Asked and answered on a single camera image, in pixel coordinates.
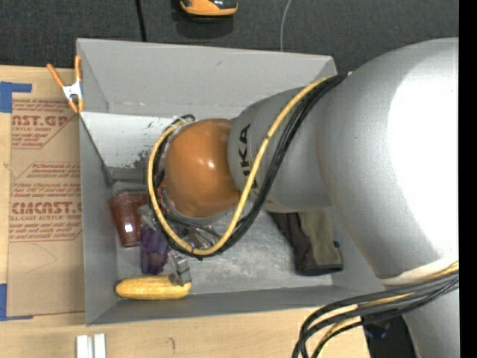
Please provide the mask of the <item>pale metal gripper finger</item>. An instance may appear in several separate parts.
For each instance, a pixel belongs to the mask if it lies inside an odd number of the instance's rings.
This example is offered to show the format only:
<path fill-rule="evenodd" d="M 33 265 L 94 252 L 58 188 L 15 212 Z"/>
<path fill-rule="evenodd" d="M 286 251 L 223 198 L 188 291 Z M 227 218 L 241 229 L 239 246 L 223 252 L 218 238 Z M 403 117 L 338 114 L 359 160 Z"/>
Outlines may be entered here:
<path fill-rule="evenodd" d="M 155 213 L 148 205 L 142 205 L 141 207 L 139 207 L 138 214 L 141 222 L 141 231 L 159 230 L 159 225 L 157 224 Z"/>
<path fill-rule="evenodd" d="M 171 266 L 169 278 L 174 285 L 185 286 L 192 282 L 189 261 L 186 256 L 179 252 L 170 252 L 168 261 Z"/>

